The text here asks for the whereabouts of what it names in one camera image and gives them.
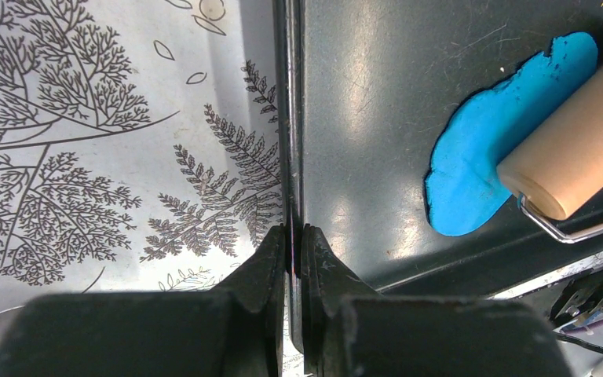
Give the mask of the wooden dough roller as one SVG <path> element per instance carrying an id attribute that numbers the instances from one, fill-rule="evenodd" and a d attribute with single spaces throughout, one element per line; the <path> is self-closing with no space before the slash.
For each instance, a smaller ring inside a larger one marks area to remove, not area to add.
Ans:
<path id="1" fill-rule="evenodd" d="M 603 66 L 498 166 L 520 211 L 560 243 L 603 234 L 603 223 L 564 233 L 569 219 L 603 189 Z"/>

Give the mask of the black plastic tray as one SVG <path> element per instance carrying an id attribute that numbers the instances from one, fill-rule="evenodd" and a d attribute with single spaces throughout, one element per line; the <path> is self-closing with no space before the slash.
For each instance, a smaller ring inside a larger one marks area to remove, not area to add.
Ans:
<path id="1" fill-rule="evenodd" d="M 575 31 L 603 62 L 603 1 L 276 1 L 273 13 L 296 349 L 305 225 L 391 295 L 511 297 L 603 256 L 603 236 L 558 243 L 513 202 L 476 232 L 442 236 L 424 200 L 433 146 L 465 99 Z"/>

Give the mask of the floral tablecloth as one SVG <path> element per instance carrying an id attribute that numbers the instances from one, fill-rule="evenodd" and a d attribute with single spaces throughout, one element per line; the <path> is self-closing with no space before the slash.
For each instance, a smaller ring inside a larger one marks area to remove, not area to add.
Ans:
<path id="1" fill-rule="evenodd" d="M 0 1 L 0 340 L 42 295 L 195 291 L 282 220 L 270 1 Z"/>

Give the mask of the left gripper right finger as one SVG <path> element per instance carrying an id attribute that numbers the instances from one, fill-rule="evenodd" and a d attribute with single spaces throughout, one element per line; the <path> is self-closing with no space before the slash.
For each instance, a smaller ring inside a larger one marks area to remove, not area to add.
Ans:
<path id="1" fill-rule="evenodd" d="M 384 296 L 333 253 L 300 246 L 305 371 L 315 376 L 569 376 L 550 325 L 520 302 Z"/>

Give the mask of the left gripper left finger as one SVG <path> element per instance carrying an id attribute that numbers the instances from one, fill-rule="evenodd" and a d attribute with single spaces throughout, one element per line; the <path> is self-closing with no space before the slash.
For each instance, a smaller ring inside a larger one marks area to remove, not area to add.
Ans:
<path id="1" fill-rule="evenodd" d="M 0 341 L 0 376 L 278 376 L 286 235 L 205 291 L 47 295 Z"/>

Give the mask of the blue dough piece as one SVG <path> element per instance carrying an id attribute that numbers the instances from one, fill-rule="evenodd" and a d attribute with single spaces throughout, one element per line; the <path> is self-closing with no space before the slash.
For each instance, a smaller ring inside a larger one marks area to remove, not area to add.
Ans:
<path id="1" fill-rule="evenodd" d="M 430 226 L 464 236 L 488 222 L 510 198 L 497 165 L 596 71 L 591 35 L 554 38 L 509 78 L 468 98 L 431 153 L 425 178 Z"/>

